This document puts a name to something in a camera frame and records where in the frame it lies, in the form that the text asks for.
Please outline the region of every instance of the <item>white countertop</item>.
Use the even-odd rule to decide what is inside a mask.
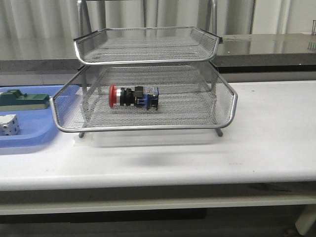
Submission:
[[[39,151],[1,149],[0,190],[316,181],[316,81],[232,86],[236,116],[223,137],[213,130],[83,139],[60,132],[48,146],[33,148]]]

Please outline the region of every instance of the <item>metal rod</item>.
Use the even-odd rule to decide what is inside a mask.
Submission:
[[[77,8],[78,8],[78,19],[79,19],[79,36],[83,36],[83,18],[85,18],[85,23],[87,26],[88,33],[92,32],[89,11],[87,2],[85,0],[78,0],[77,1]]]
[[[313,20],[312,36],[315,35],[315,28],[316,28],[316,20]]]
[[[217,0],[212,0],[212,33],[217,34]]]
[[[207,1],[207,15],[206,15],[206,22],[205,22],[205,30],[209,32],[209,25],[211,21],[211,11],[212,11],[212,0]]]
[[[142,0],[142,6],[143,6],[144,27],[146,27],[146,14],[147,14],[147,9],[146,9],[146,3],[145,3],[144,0]]]

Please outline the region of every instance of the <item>white cube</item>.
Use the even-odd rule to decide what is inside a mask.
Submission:
[[[20,131],[16,115],[0,116],[0,136],[16,135]]]

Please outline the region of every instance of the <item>wire mesh tray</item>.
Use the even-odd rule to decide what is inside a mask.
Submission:
[[[157,86],[158,110],[110,108],[111,84]],[[222,128],[233,120],[237,94],[208,62],[106,65],[83,67],[50,102],[64,132]]]
[[[207,61],[219,38],[195,27],[103,29],[74,40],[84,64]]]

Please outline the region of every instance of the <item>green component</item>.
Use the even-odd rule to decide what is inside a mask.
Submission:
[[[0,111],[46,109],[48,105],[47,94],[22,94],[20,90],[0,94]]]

